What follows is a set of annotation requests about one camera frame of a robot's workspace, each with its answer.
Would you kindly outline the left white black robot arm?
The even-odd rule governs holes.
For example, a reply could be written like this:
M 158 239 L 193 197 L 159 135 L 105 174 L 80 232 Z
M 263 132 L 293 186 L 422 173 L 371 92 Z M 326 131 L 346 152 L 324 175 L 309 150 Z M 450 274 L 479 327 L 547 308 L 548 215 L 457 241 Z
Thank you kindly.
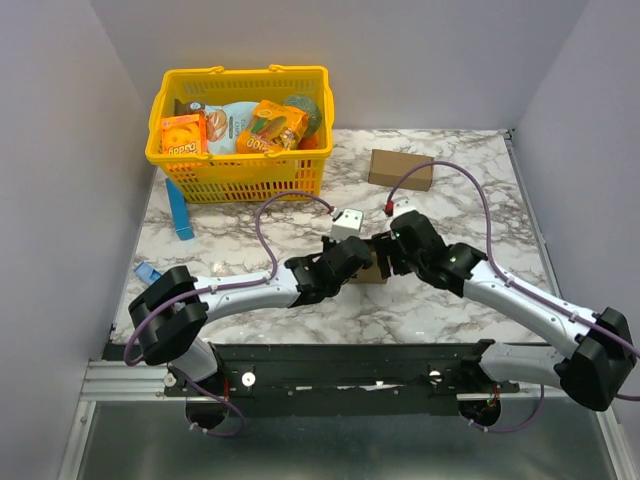
M 254 310 L 320 303 L 372 265 L 369 246 L 351 236 L 325 252 L 290 258 L 274 273 L 198 278 L 184 265 L 173 267 L 129 304 L 135 330 L 123 360 L 129 366 L 168 364 L 197 393 L 212 394 L 222 372 L 214 347 L 199 338 L 203 326 Z

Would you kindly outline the brown cardboard box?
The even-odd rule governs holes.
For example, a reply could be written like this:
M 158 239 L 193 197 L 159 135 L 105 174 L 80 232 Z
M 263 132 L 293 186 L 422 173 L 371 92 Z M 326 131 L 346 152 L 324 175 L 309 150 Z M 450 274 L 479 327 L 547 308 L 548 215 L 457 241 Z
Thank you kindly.
M 394 187 L 409 170 L 432 161 L 432 157 L 425 155 L 374 149 L 367 180 L 372 185 Z M 433 166 L 420 169 L 408 177 L 401 187 L 413 191 L 428 191 L 434 177 L 433 169 Z
M 391 276 L 391 267 L 386 249 L 373 240 L 366 240 L 372 256 L 372 265 L 361 268 L 349 280 L 351 284 L 386 284 Z

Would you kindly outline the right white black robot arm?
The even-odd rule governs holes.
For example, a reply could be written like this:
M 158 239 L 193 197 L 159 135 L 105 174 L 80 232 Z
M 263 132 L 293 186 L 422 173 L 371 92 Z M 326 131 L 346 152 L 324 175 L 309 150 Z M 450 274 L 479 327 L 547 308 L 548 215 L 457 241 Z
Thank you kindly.
M 436 289 L 496 310 L 545 340 L 543 346 L 490 342 L 460 367 L 461 382 L 471 391 L 483 391 L 494 381 L 534 383 L 605 411 L 636 365 L 639 352 L 621 312 L 568 303 L 508 274 L 474 247 L 446 244 L 415 210 L 395 217 L 372 242 L 383 276 L 413 273 Z

